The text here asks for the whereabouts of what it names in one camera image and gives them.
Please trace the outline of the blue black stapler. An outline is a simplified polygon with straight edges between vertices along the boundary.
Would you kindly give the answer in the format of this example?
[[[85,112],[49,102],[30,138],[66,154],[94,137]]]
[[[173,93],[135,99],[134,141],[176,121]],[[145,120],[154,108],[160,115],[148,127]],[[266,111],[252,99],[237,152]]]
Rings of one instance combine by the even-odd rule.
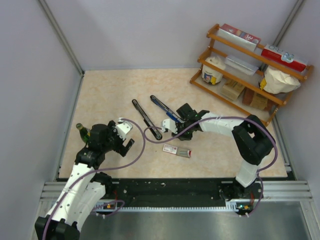
[[[156,104],[158,107],[160,107],[163,111],[165,111],[166,115],[172,119],[173,121],[177,123],[182,123],[183,121],[180,119],[180,117],[171,110],[168,106],[166,106],[162,101],[160,101],[155,95],[150,96],[150,100]]]

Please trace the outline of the red white staple box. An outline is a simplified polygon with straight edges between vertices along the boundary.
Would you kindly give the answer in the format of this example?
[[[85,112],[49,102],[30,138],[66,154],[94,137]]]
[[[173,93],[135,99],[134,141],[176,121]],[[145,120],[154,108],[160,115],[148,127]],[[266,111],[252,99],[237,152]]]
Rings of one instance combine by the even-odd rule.
[[[168,144],[164,144],[162,151],[183,158],[190,158],[192,152],[190,149],[172,146]]]

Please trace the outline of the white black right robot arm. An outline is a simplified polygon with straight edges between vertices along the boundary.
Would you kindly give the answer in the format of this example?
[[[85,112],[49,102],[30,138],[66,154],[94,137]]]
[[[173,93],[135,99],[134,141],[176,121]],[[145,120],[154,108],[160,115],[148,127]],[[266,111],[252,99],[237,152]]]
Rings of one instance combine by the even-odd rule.
[[[256,115],[243,117],[219,116],[208,110],[197,112],[189,104],[181,106],[177,113],[179,120],[167,119],[161,122],[164,131],[181,141],[190,141],[196,131],[210,132],[232,137],[243,159],[231,187],[222,187],[222,197],[245,198],[252,191],[258,178],[262,160],[276,149],[276,141]]]

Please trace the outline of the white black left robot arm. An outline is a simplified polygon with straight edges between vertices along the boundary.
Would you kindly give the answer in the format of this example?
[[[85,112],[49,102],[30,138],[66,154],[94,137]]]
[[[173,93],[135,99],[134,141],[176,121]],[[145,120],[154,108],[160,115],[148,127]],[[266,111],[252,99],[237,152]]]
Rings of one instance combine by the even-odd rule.
[[[106,153],[125,157],[134,140],[124,145],[133,126],[123,119],[95,124],[87,134],[85,147],[77,154],[70,177],[46,216],[38,217],[35,232],[39,240],[78,240],[82,227],[101,198],[114,191],[112,178],[98,172]]]

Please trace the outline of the green glass bottle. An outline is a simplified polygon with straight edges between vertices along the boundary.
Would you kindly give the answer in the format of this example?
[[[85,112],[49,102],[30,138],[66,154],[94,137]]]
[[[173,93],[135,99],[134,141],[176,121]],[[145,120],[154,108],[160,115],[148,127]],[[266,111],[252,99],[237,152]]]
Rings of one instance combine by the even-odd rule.
[[[90,130],[84,127],[81,123],[76,124],[76,128],[79,131],[80,138],[84,143],[87,143],[90,139]]]

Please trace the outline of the white jar yellow label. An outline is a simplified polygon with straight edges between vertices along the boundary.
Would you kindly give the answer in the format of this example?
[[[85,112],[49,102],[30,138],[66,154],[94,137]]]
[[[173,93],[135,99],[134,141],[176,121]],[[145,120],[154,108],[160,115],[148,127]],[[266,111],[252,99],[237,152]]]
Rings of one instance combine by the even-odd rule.
[[[224,60],[219,56],[207,57],[205,61],[221,70],[226,69],[226,64]],[[205,83],[210,85],[216,85],[221,82],[223,74],[207,65],[203,65],[201,77]]]

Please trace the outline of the brown paper package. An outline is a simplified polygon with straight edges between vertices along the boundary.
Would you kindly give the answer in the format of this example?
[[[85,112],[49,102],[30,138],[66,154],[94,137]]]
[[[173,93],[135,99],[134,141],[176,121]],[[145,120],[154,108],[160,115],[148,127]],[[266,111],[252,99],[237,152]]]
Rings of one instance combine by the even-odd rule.
[[[270,111],[274,106],[274,102],[270,99],[256,93],[255,91],[245,88],[242,103],[246,106],[262,110]]]

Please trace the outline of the clear plastic tray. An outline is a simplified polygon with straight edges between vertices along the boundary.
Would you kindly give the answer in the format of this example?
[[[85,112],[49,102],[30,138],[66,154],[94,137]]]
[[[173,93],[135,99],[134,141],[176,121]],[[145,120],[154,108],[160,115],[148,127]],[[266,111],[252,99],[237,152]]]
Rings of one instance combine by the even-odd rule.
[[[259,70],[257,66],[241,60],[233,55],[228,55],[225,58],[224,63],[248,76],[253,76]]]

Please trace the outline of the white paper bag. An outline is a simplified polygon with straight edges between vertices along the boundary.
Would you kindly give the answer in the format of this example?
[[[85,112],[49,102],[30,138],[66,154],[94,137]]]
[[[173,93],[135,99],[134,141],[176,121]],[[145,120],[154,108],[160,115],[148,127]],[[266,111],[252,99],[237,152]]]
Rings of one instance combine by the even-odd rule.
[[[268,66],[259,82],[259,88],[270,94],[289,93],[301,86],[299,80],[277,68]]]

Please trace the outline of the red white foil box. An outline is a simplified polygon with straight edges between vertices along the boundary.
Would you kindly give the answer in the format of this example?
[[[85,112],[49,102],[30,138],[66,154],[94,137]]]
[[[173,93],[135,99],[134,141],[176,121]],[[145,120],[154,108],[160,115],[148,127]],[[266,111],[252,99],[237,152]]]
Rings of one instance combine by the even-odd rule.
[[[250,51],[254,51],[261,41],[260,38],[226,23],[219,27],[216,35]]]

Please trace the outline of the red cling wrap box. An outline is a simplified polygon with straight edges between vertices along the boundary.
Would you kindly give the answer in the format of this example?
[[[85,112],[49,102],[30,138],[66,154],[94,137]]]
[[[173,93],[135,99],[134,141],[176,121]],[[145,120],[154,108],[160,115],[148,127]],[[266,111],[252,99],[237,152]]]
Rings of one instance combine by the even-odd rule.
[[[306,60],[301,59],[297,55],[270,44],[267,44],[263,48],[261,56],[298,72],[303,72],[308,65]]]

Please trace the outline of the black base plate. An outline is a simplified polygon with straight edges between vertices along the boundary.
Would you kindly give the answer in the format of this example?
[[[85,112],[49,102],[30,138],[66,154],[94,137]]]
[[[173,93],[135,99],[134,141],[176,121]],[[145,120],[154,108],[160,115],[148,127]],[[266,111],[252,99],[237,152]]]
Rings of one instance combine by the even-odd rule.
[[[231,187],[234,178],[114,178],[103,198],[123,200],[125,207],[222,207],[227,200],[222,187]],[[261,184],[255,182],[245,197],[230,200],[257,200]]]

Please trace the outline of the aluminium rail frame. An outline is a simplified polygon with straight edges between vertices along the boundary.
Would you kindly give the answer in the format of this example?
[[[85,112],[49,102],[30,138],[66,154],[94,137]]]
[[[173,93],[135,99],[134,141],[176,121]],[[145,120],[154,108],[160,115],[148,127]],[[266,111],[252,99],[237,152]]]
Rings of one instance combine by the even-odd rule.
[[[41,200],[57,199],[66,182],[45,182]],[[303,202],[312,201],[313,196],[307,181],[264,181],[262,202]]]

